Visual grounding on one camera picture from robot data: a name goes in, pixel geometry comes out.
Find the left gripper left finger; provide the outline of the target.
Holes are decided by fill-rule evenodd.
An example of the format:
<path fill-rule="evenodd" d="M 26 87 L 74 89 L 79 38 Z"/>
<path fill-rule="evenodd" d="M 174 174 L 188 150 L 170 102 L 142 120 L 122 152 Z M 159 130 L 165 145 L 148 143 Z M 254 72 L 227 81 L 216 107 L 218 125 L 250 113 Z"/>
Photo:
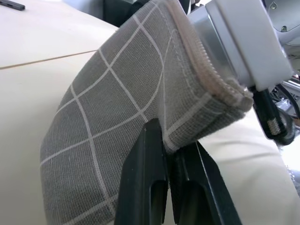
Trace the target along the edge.
<path fill-rule="evenodd" d="M 168 175 L 158 119 L 144 124 L 121 173 L 114 225 L 162 225 Z"/>

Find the grey checked pouch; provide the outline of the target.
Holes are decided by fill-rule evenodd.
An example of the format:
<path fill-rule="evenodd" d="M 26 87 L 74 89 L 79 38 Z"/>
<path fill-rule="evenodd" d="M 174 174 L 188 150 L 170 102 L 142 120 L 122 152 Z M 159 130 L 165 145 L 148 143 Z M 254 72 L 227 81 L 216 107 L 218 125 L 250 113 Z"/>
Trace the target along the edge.
<path fill-rule="evenodd" d="M 179 0 L 150 0 L 93 54 L 58 107 L 40 150 L 47 225 L 114 220 L 122 165 L 151 119 L 172 153 L 252 104 L 214 68 Z"/>

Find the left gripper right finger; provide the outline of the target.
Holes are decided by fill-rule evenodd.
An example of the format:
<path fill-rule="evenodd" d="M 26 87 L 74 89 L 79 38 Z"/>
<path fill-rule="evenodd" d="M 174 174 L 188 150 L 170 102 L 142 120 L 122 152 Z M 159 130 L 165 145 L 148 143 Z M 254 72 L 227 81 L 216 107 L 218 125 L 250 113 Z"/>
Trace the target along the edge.
<path fill-rule="evenodd" d="M 174 154 L 170 172 L 176 225 L 242 225 L 220 170 L 199 142 Z"/>

